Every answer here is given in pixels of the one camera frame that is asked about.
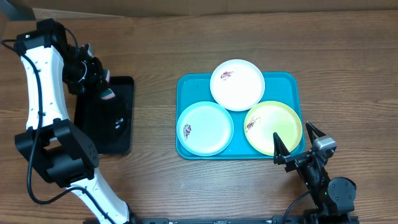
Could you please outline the light blue plate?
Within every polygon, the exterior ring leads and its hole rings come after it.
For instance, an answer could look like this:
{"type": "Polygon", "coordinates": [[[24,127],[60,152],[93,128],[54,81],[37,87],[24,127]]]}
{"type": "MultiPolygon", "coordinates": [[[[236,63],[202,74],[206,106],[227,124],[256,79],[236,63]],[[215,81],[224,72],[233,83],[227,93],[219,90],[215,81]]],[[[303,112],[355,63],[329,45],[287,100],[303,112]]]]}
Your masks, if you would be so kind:
{"type": "Polygon", "coordinates": [[[180,144],[196,156],[214,156],[224,151],[234,135],[230,113],[217,103],[201,101],[188,106],[177,120],[180,144]]]}

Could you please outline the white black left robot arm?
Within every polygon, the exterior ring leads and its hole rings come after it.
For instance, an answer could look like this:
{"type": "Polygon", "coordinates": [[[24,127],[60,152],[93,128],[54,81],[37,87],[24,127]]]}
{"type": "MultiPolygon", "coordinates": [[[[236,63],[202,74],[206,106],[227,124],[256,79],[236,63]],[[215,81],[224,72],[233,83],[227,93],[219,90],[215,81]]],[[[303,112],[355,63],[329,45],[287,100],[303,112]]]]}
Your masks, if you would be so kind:
{"type": "Polygon", "coordinates": [[[16,148],[29,174],[75,194],[96,223],[136,223],[99,169],[100,155],[131,150],[134,80],[112,77],[92,46],[69,44],[70,35],[46,19],[15,39],[29,97],[26,131],[15,137],[16,148]]]}

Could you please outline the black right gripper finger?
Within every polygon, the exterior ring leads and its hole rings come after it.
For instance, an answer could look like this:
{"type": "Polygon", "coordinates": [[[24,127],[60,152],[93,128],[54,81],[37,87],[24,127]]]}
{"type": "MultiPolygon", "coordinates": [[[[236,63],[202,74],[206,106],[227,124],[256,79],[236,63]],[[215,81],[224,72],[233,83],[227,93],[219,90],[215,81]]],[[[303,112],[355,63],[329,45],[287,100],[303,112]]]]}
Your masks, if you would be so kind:
{"type": "Polygon", "coordinates": [[[326,134],[322,131],[320,131],[318,128],[316,128],[311,122],[307,121],[305,123],[305,127],[307,129],[308,137],[310,142],[313,144],[314,140],[316,140],[317,137],[324,137],[326,134]]]}
{"type": "Polygon", "coordinates": [[[274,164],[285,164],[286,158],[290,157],[290,152],[286,148],[285,144],[279,137],[279,135],[274,132],[273,133],[274,140],[274,164]]]}

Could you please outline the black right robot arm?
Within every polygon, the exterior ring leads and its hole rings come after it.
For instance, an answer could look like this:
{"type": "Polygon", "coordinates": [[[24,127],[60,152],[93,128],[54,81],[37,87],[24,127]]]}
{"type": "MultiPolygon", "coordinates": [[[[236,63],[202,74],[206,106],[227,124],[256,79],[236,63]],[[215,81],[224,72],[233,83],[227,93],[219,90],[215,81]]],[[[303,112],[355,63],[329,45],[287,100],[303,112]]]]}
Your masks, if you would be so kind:
{"type": "Polygon", "coordinates": [[[277,133],[274,139],[274,163],[285,165],[285,171],[297,171],[307,191],[294,200],[283,216],[273,217],[274,223],[358,223],[354,211],[356,184],[346,177],[329,178],[325,170],[329,158],[336,151],[336,141],[316,128],[311,122],[305,127],[312,144],[310,150],[291,155],[277,133]],[[311,196],[315,208],[301,216],[290,216],[291,209],[306,196],[311,196]]]}

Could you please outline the pink green sponge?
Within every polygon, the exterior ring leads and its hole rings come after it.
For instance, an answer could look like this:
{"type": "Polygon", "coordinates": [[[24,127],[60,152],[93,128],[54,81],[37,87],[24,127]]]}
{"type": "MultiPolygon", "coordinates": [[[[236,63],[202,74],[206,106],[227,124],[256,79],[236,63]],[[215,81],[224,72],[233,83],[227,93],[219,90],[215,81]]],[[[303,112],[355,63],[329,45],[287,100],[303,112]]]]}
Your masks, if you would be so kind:
{"type": "MultiPolygon", "coordinates": [[[[110,71],[109,70],[104,70],[104,74],[105,74],[105,79],[107,82],[109,82],[110,80],[110,71]]],[[[112,98],[114,98],[116,95],[114,94],[113,90],[108,88],[106,90],[104,90],[101,94],[100,94],[100,98],[102,100],[110,100],[112,98]]]]}

